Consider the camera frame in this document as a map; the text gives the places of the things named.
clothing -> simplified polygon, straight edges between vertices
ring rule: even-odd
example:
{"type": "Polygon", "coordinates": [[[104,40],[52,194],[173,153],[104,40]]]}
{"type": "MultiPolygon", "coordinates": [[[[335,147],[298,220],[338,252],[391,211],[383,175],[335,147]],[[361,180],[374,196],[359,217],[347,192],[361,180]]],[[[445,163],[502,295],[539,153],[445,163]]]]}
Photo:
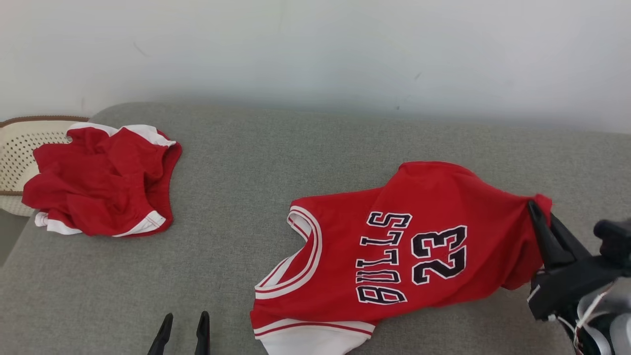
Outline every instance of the clothing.
{"type": "Polygon", "coordinates": [[[181,145],[143,124],[115,129],[76,123],[67,135],[70,144],[33,151],[40,174],[26,183],[22,202],[41,210],[38,226],[119,237],[171,225],[168,187],[181,145]]]}
{"type": "MultiPolygon", "coordinates": [[[[384,318],[523,285],[542,264],[531,199],[409,162],[383,188],[294,201],[305,246],[255,287],[256,338],[272,355],[344,354],[384,318]]],[[[550,199],[534,199],[549,218],[550,199]]]]}

red basketball jersey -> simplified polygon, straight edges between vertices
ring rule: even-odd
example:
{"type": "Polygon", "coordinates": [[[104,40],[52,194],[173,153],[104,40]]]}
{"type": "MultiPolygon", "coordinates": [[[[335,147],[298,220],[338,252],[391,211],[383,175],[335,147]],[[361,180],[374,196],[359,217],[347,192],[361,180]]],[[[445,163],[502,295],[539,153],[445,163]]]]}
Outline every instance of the red basketball jersey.
{"type": "Polygon", "coordinates": [[[344,354],[379,320],[526,283],[542,262],[529,200],[443,162],[409,162],[374,190],[301,198],[305,246],[255,286],[252,326],[270,354],[344,354]]]}

fabric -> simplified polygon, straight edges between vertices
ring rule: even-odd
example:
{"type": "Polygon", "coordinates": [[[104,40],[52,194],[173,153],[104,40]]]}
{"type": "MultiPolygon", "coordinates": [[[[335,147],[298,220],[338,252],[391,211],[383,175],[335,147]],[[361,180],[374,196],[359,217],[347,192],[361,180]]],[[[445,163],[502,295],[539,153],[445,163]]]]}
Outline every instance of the fabric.
{"type": "MultiPolygon", "coordinates": [[[[32,218],[0,268],[2,355],[146,354],[169,312],[165,354],[194,354],[202,310],[212,354],[266,354],[252,333],[253,286],[304,247],[286,223],[291,202],[381,187],[406,161],[453,162],[504,191],[549,196],[592,253],[594,224],[631,211],[626,135],[157,103],[91,122],[149,124],[182,144],[175,219],[152,238],[114,239],[60,236],[32,218]]],[[[349,355],[573,354],[561,327],[533,320],[528,292],[388,318],[349,355]]]]}
{"type": "Polygon", "coordinates": [[[168,187],[182,147],[155,127],[76,123],[70,144],[33,151],[40,173],[22,201],[35,224],[61,234],[147,236],[173,221],[168,187]]]}
{"type": "MultiPolygon", "coordinates": [[[[345,354],[379,320],[522,286],[542,265],[530,199],[458,165],[409,162],[381,189],[294,201],[287,221],[305,246],[255,287],[256,338],[270,355],[345,354]]],[[[549,218],[551,200],[532,199],[549,218]]]]}

basket rim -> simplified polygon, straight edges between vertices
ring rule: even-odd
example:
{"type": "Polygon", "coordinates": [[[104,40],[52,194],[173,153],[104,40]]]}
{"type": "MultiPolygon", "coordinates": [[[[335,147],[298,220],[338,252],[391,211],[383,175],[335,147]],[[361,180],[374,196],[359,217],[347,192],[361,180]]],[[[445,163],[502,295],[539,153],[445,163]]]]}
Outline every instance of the basket rim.
{"type": "Polygon", "coordinates": [[[22,196],[23,191],[0,190],[0,196],[22,196]]]}
{"type": "Polygon", "coordinates": [[[42,116],[22,116],[11,118],[6,121],[0,122],[0,128],[8,126],[12,123],[19,122],[32,122],[32,121],[73,121],[73,122],[87,122],[90,118],[81,116],[64,116],[64,115],[42,115],[42,116]]]}

robotic arm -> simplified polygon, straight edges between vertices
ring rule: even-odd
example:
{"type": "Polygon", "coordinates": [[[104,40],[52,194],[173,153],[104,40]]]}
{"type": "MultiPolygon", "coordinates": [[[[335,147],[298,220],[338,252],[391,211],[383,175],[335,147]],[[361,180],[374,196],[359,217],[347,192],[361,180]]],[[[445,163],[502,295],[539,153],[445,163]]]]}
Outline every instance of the robotic arm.
{"type": "Polygon", "coordinates": [[[578,355],[631,354],[631,298],[608,296],[616,280],[631,277],[631,221],[598,222],[603,243],[592,256],[553,214],[548,227],[534,201],[528,209],[544,265],[528,297],[535,319],[559,321],[578,355]]]}

